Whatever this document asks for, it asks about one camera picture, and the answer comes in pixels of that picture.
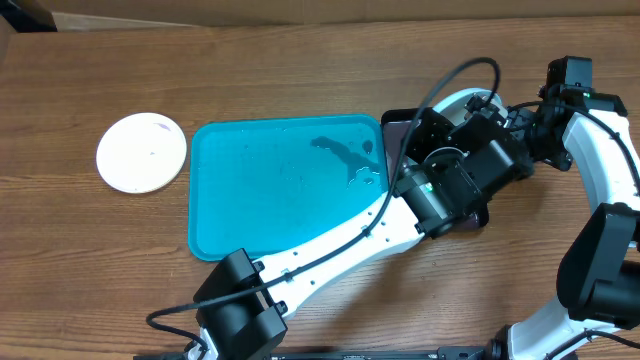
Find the light blue plate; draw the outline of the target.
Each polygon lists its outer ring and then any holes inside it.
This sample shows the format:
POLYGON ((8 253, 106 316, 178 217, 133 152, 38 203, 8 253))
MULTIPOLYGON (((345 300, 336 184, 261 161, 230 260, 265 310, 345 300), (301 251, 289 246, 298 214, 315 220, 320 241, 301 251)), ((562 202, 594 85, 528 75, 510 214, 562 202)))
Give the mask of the light blue plate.
POLYGON ((447 96, 433 107, 434 114, 432 117, 437 122, 443 122, 445 125, 458 126, 474 114, 481 114, 486 117, 498 114, 500 116, 498 123, 501 126, 505 126, 508 112, 503 106, 499 95, 495 95, 492 98, 489 106, 478 111, 471 112, 466 109, 467 103, 473 98, 479 97, 480 103, 483 104, 490 94, 490 90, 483 88, 467 88, 457 91, 447 96))

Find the white plate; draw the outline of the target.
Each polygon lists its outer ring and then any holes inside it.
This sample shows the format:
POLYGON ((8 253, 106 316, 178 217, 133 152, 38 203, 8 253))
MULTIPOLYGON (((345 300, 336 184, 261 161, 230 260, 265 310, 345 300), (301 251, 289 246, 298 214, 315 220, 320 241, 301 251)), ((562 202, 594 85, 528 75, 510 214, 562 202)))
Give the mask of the white plate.
POLYGON ((181 171, 187 141, 167 116, 142 112, 115 122, 100 139, 95 162, 110 187, 130 194, 154 192, 181 171))

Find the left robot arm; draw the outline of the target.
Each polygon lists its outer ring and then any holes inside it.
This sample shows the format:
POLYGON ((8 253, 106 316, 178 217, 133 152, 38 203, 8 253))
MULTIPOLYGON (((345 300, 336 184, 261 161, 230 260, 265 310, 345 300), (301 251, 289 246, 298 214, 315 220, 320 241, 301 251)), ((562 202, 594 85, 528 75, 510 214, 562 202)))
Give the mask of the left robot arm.
POLYGON ((470 219, 488 221, 487 203, 533 173, 508 110, 389 110, 385 145, 401 154, 388 192, 341 225, 290 250, 256 260, 243 249, 216 266, 194 300, 200 335, 190 359, 264 359, 311 297, 356 268, 437 238, 470 219))

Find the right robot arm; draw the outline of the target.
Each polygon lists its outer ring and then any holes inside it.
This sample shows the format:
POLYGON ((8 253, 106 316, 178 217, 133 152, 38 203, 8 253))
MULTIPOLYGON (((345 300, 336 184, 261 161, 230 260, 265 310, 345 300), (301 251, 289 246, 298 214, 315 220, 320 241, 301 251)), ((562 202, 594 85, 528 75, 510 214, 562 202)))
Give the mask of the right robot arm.
POLYGON ((504 327, 487 359, 572 359, 596 338, 630 348, 618 336, 639 324, 639 156, 628 113, 616 95, 565 90, 547 103, 570 114, 562 145, 578 166, 591 216, 562 259, 555 296, 526 320, 504 327))

